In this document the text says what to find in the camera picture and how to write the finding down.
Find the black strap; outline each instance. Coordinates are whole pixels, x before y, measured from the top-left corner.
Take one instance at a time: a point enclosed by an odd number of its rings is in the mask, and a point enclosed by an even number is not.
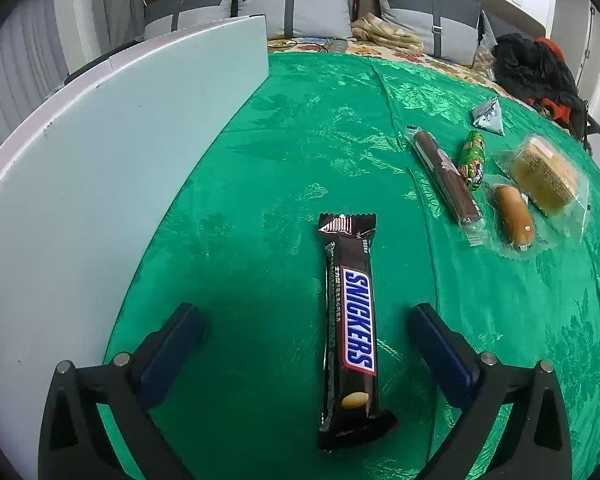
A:
[[[285,38],[294,36],[294,2],[285,0]]]
[[[440,26],[440,13],[438,12],[438,2],[431,0],[431,12],[433,13],[433,56],[442,57],[442,27]]]
[[[179,2],[176,2],[176,6],[177,7],[182,7],[182,4],[184,3],[184,0],[180,0]],[[173,13],[173,16],[171,17],[171,31],[173,32],[174,30],[178,30],[178,19],[180,17],[180,11],[176,10]]]

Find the white board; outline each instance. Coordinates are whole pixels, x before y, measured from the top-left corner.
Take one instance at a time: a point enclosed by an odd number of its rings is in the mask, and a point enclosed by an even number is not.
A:
[[[102,362],[163,215],[268,74],[263,16],[179,30],[84,73],[0,147],[0,446],[24,479],[56,363]]]

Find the snickers logo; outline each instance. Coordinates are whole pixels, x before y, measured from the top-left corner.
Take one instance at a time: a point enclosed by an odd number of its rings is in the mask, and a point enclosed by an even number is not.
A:
[[[376,374],[376,335],[372,316],[371,280],[359,270],[341,268],[342,355],[344,365]]]

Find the red cloth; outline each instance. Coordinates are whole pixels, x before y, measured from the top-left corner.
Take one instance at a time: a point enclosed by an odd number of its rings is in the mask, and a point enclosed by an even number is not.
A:
[[[551,52],[553,52],[556,55],[556,57],[564,63],[564,54],[560,50],[560,47],[557,45],[557,43],[551,41],[549,38],[543,37],[538,38],[536,41],[538,43],[544,43],[546,46],[548,46],[549,49],[551,49]]]
[[[554,41],[551,41],[549,38],[538,38],[536,41],[538,43],[544,43],[546,46],[548,46],[551,52],[553,52],[555,56],[564,63],[564,54]],[[569,124],[571,108],[569,108],[567,105],[559,105],[551,101],[551,99],[544,97],[540,99],[540,106],[551,110],[551,117],[554,121],[562,121],[565,124]]]
[[[559,105],[551,101],[551,99],[547,99],[543,97],[540,99],[540,106],[544,108],[550,108],[552,111],[552,119],[554,121],[563,121],[566,124],[569,124],[569,115],[571,114],[571,108],[567,105]]]

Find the green candy wrapper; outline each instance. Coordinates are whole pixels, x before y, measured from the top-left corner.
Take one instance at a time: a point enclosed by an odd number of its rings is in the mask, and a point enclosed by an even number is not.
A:
[[[480,132],[472,130],[466,136],[458,171],[471,191],[478,189],[484,175],[484,137]]]

